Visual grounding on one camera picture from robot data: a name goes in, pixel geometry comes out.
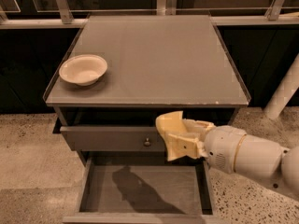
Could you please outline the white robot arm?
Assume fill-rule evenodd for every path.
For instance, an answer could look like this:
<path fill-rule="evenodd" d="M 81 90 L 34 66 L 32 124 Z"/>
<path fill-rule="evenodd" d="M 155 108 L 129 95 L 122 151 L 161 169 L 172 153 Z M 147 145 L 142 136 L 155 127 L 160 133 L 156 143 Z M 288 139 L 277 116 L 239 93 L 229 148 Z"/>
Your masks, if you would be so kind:
<path fill-rule="evenodd" d="M 205 158 L 226 174 L 242 175 L 284 196 L 298 199 L 298 149 L 250 135 L 232 126 L 179 119 L 164 131 L 170 161 Z"/>

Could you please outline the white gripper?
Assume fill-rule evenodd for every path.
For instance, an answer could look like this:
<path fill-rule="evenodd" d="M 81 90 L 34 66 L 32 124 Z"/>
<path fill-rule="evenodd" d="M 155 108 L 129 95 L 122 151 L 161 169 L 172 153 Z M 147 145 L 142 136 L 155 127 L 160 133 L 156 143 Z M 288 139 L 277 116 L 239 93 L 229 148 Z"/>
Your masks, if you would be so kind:
<path fill-rule="evenodd" d="M 208 154 L 207 162 L 210 167 L 231 174 L 234 171 L 236 151 L 247 133 L 244 130 L 224 125 L 215 128 L 212 122 L 184 119 L 189 133 L 197 136 L 176 135 L 170 133 L 167 137 L 167 158 L 176 160 L 182 157 L 199 159 Z"/>

